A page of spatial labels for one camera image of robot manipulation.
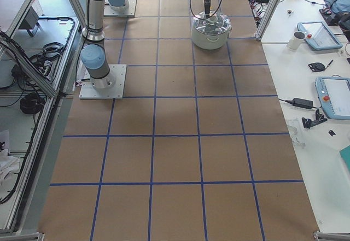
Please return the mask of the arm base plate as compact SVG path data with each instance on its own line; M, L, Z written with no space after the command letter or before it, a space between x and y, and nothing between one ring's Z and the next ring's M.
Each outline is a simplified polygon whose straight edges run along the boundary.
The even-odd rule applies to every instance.
M85 70L79 98L80 99L122 99L124 94L127 65L110 64L110 72L103 79L90 78Z
M137 0L105 0L104 16L134 17Z

